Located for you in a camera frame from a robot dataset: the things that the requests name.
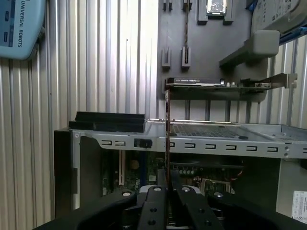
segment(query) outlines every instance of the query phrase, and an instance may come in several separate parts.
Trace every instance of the ribbed metal panel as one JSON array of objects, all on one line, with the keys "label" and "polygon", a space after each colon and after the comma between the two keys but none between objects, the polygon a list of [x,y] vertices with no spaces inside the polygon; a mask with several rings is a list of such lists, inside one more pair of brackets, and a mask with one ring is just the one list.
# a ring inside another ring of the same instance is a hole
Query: ribbed metal panel
[{"label": "ribbed metal panel", "polygon": [[[53,130],[76,111],[164,118],[156,98],[158,1],[49,0],[46,38],[30,62],[0,59],[0,229],[29,230],[53,207]],[[268,76],[299,74],[261,103],[172,101],[176,119],[307,128],[306,37],[280,47]]]}]

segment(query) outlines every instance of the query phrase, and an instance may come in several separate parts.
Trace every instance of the ventilation grille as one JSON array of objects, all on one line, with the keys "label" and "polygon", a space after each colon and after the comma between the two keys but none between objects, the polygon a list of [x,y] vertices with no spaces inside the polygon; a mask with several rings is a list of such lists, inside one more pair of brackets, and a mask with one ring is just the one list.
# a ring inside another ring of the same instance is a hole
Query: ventilation grille
[{"label": "ventilation grille", "polygon": [[225,126],[172,125],[171,133],[181,136],[237,138],[239,135]]}]

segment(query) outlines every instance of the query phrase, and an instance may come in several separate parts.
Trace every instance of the universal robots logo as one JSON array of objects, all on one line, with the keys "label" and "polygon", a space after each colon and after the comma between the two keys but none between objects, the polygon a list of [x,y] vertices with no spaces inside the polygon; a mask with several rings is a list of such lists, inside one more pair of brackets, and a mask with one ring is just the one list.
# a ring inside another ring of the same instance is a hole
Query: universal robots logo
[{"label": "universal robots logo", "polygon": [[18,32],[18,47],[23,47],[23,38],[24,38],[24,14],[25,14],[25,5],[26,2],[30,0],[21,1],[20,7],[20,19],[19,19],[19,32]]}]

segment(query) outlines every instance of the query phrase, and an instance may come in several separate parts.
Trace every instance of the hard disk label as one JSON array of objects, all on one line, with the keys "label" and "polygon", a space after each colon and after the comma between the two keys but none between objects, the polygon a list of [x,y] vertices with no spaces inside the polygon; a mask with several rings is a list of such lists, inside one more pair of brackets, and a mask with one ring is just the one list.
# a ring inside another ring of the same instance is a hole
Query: hard disk label
[{"label": "hard disk label", "polygon": [[294,191],[292,218],[307,224],[307,192]]},{"label": "hard disk label", "polygon": [[298,0],[259,0],[253,13],[252,32],[268,28],[297,4]]}]

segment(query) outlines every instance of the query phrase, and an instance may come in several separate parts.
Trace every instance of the circuit board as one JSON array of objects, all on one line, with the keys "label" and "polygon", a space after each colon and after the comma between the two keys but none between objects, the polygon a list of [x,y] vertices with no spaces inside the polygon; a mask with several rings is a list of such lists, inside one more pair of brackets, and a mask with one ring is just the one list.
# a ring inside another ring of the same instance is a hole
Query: circuit board
[{"label": "circuit board", "polygon": [[[102,196],[123,188],[138,192],[144,185],[157,184],[156,172],[165,167],[164,153],[126,151],[124,164],[124,183],[119,184],[119,153],[113,150],[104,152],[101,167]],[[183,185],[198,187],[203,195],[215,191],[234,193],[230,185],[234,169],[187,167],[176,164],[171,168],[179,170]]]}]

